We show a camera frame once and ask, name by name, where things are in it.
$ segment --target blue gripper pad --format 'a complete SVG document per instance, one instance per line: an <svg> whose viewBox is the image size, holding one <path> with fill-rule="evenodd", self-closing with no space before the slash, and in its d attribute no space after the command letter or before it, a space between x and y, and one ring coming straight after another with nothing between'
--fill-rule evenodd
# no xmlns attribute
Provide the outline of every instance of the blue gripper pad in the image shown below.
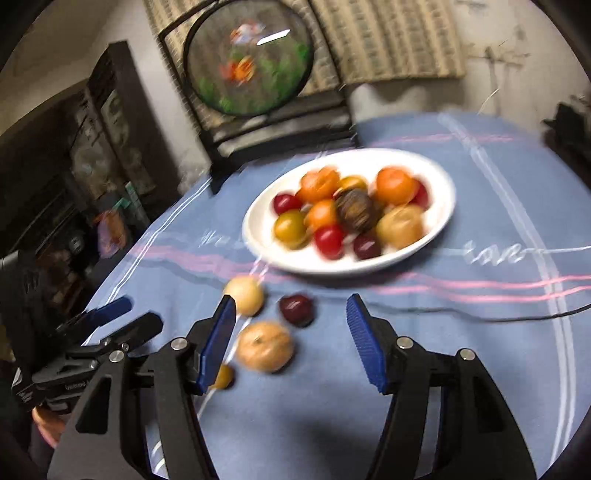
<svg viewBox="0 0 591 480"><path fill-rule="evenodd" d="M197 385L201 391L207 389L216 381L217 372L223 361L236 324L236 303L230 295L224 295L217 306L212 320L212 332L209 334L205 347L201 352L199 378Z"/></svg>
<svg viewBox="0 0 591 480"><path fill-rule="evenodd" d="M121 317L124 313L130 312L133 306L134 304L129 297L119 297L104 307L91 311L91 321L98 328L109 323L111 320Z"/></svg>
<svg viewBox="0 0 591 480"><path fill-rule="evenodd" d="M385 352L372 331L372 321L361 297L358 294L351 295L347 299L347 324L369 383L378 387L378 391L383 394L388 385Z"/></svg>

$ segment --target person's hand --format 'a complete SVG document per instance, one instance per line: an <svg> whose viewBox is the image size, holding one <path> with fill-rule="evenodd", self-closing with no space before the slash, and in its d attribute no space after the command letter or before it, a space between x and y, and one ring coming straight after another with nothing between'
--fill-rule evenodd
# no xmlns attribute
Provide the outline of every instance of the person's hand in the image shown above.
<svg viewBox="0 0 591 480"><path fill-rule="evenodd" d="M33 409L33 421L39 429L43 439L52 447L57 447L61 434L64 433L66 423L57 415L45 407Z"/></svg>

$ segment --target blue tablecloth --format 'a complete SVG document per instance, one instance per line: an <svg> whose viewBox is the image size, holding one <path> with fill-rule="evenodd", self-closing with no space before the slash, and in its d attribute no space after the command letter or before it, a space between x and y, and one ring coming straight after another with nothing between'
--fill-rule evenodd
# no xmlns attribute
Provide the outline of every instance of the blue tablecloth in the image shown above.
<svg viewBox="0 0 591 480"><path fill-rule="evenodd" d="M379 274L340 281L298 278L257 261L241 240L248 206L280 175L316 156L286 154L284 161L250 164L217 196L204 180L163 214L90 304L125 294L134 300L133 311L93 339L151 310L165 322L147 346L153 351L210 316L224 284L239 273L259 277L267 289L269 301L253 321L277 318L275 302L284 294L311 293L319 315L307 329L293 332L293 364L271 376L237 366L232 389L199 401L204 438L224 480L362 479L389 397L368 383L346 326L345 300L359 292L374 315L426 349L454 354L470 347L478 353L540 476L591 403L591 313L491 324L391 309L451 306L484 317L515 317L590 303L591 194L551 151L487 116L381 118L359 125L359 134L364 146L417 152L451 175L457 208L427 248ZM163 475L153 421L148 438L153 467Z"/></svg>

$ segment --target black cable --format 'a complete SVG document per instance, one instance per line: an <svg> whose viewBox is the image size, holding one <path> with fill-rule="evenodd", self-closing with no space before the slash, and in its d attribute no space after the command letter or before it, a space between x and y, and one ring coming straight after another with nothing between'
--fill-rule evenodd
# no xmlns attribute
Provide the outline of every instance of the black cable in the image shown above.
<svg viewBox="0 0 591 480"><path fill-rule="evenodd" d="M584 312L585 310L591 309L591 303L588 303L587 305L579 307L578 309L569 310L567 312L562 312L562 313L555 313L552 315L543 315L543 316L538 316L538 317L514 317L514 318L494 319L494 318L479 317L478 315L472 315L471 313L463 312L461 310L458 310L458 309L455 309L452 307L430 307L430 308L410 307L410 308L405 308L405 309L398 309L395 307L384 306L383 304L377 303L377 302L365 302L365 303L370 306L373 305L373 306L380 308L382 310L388 310L390 312L393 312L394 314L401 314L401 313L455 313L456 315L458 315L460 317L465 317L465 318L468 318L469 320L477 320L479 322L484 322L484 323L539 322L542 320L553 320L553 319L558 319L558 318L562 318L562 317L568 317L570 315L576 315L578 313Z"/></svg>

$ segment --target striped curtain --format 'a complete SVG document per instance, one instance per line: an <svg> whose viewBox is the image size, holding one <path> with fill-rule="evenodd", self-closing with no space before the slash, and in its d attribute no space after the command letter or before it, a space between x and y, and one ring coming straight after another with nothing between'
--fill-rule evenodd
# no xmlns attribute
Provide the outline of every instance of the striped curtain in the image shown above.
<svg viewBox="0 0 591 480"><path fill-rule="evenodd" d="M318 14L348 85L408 78L458 78L466 73L460 40L447 0L283 0L306 21L316 55L301 95L338 86ZM159 34L200 0L144 0L154 34ZM206 10L167 36L174 68L183 71L183 45L189 29ZM197 98L190 101L208 128L232 118L214 112Z"/></svg>

